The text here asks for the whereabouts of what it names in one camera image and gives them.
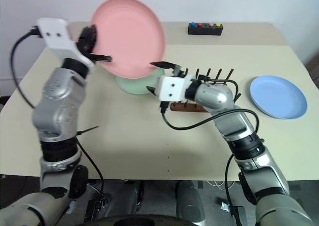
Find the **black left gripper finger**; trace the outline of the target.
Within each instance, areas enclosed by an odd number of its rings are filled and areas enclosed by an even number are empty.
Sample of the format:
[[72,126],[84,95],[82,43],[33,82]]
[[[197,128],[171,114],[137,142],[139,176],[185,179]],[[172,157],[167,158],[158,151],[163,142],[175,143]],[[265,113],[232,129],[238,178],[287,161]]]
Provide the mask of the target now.
[[91,59],[93,62],[112,62],[111,56],[106,55],[98,55],[98,54],[90,54],[89,59]]

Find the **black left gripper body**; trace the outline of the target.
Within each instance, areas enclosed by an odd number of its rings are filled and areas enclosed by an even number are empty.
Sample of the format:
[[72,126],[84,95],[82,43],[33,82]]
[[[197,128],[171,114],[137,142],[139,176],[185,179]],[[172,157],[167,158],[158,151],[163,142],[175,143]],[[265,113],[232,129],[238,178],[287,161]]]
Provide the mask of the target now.
[[76,46],[86,57],[90,57],[97,41],[96,25],[86,26],[82,29]]

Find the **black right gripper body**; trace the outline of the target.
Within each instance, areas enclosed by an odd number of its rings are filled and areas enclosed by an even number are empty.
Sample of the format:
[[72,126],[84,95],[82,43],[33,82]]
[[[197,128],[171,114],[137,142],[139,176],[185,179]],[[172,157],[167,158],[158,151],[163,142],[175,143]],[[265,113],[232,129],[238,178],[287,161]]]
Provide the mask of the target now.
[[175,65],[173,67],[172,75],[174,77],[185,77],[187,73],[181,69],[180,65]]

